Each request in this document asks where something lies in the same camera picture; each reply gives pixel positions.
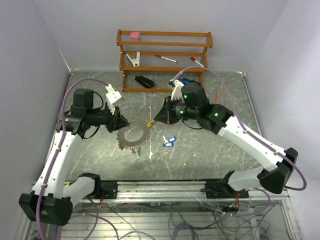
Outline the metal disc keyring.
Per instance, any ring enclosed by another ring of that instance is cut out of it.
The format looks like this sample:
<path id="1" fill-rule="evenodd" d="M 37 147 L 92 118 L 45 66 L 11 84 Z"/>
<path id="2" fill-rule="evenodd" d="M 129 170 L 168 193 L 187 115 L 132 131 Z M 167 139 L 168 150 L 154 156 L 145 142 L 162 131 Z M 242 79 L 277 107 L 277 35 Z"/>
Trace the metal disc keyring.
<path id="1" fill-rule="evenodd" d="M 149 140 L 150 136 L 151 131 L 146 122 L 143 120 L 131 120 L 129 121 L 129 126 L 118 131 L 118 146 L 121 151 L 128 149 L 140 157 L 141 148 Z"/>

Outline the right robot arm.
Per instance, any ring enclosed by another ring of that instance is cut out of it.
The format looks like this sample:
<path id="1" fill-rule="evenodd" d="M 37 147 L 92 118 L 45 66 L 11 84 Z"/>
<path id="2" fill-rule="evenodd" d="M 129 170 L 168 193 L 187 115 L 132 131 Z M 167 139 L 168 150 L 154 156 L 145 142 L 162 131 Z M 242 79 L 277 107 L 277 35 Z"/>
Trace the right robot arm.
<path id="1" fill-rule="evenodd" d="M 195 120 L 200 129 L 226 138 L 254 157 L 260 167 L 246 171 L 230 171 L 221 180 L 221 194 L 226 198 L 237 192 L 262 187 L 280 194 L 293 172 L 298 152 L 284 149 L 267 141 L 258 133 L 241 125 L 235 114 L 221 104 L 210 103 L 204 88 L 197 83 L 179 84 L 165 98 L 163 107 L 154 117 L 156 122 L 173 125 L 179 121 Z"/>

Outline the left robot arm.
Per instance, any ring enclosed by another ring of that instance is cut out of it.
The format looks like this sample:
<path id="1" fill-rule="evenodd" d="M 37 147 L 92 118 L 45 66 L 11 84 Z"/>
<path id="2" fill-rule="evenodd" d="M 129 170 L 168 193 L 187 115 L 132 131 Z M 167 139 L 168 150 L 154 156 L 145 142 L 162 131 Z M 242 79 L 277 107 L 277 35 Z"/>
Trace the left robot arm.
<path id="1" fill-rule="evenodd" d="M 76 89 L 73 103 L 56 125 L 54 142 L 42 173 L 30 193 L 22 193 L 19 205 L 27 218 L 40 222 L 64 226 L 68 223 L 74 206 L 84 197 L 96 199 L 102 195 L 102 183 L 98 174 L 82 173 L 65 187 L 65 180 L 76 148 L 85 139 L 86 131 L 92 126 L 105 126 L 112 133 L 127 127 L 129 122 L 121 115 L 117 103 L 123 100 L 119 91 L 106 86 L 106 103 L 94 108 L 95 91 Z"/>

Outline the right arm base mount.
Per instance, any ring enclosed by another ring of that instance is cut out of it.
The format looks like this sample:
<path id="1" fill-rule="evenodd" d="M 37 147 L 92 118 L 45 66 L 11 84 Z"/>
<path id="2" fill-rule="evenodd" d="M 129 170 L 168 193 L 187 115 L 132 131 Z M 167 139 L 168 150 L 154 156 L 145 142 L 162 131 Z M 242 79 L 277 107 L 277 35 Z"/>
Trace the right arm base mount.
<path id="1" fill-rule="evenodd" d="M 205 193 L 207 199 L 235 199 L 236 197 L 247 199 L 249 197 L 247 190 L 234 190 L 221 179 L 207 180 L 200 192 Z"/>

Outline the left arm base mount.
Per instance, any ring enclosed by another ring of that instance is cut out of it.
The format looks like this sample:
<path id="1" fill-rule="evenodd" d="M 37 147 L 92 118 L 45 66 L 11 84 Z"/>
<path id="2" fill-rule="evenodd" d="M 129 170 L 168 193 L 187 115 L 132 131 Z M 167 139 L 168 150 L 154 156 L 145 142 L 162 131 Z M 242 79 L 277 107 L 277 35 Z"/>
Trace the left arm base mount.
<path id="1" fill-rule="evenodd" d="M 97 199 L 113 200 L 117 198 L 118 182 L 113 180 L 102 180 L 98 183 L 95 197 Z"/>

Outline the yellow tag key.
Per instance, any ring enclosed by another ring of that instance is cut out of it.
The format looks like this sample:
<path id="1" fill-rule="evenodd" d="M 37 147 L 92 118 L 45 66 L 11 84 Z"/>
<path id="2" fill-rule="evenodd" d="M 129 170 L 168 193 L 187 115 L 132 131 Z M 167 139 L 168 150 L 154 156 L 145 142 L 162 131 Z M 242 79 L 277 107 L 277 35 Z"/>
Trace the yellow tag key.
<path id="1" fill-rule="evenodd" d="M 152 121 L 150 121 L 146 126 L 147 126 L 148 128 L 151 128 L 151 127 L 153 127 L 156 123 L 157 123 L 156 121 L 152 120 Z"/>

